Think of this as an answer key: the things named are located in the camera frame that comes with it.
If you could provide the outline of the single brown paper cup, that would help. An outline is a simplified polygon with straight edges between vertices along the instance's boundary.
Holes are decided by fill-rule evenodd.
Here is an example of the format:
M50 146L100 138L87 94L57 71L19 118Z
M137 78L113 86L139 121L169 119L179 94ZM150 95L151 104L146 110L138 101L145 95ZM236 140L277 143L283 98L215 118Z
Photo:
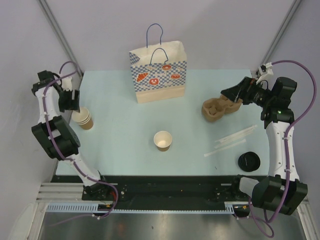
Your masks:
M173 141L172 135L167 131L159 131L153 137L153 142L157 149L161 152L166 152Z

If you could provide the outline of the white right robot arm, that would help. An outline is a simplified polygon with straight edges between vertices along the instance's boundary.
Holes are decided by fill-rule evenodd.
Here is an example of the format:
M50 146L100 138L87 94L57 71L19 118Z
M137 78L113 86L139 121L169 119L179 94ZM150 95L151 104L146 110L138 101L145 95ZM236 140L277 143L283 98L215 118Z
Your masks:
M256 180L238 175L239 183L230 188L231 196L242 201L249 196L254 207L291 215L308 193L308 186L300 182L293 153L294 113L289 109L297 82L287 77L277 78L272 89L264 89L254 78L243 80L220 93L232 102L242 100L262 107L269 143L269 171L267 177Z

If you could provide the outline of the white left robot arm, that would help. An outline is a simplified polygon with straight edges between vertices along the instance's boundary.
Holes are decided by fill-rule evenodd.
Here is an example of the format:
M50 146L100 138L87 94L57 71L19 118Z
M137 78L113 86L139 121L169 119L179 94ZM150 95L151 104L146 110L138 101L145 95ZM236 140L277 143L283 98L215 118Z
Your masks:
M79 106L80 92L72 88L72 78L51 71L37 74L39 81L32 86L32 93L39 104L39 120L31 131L43 150L51 159L64 161L75 170L83 182L82 199L105 200L111 188L98 170L88 166L80 153L80 140L69 123L60 114L72 111L84 116Z

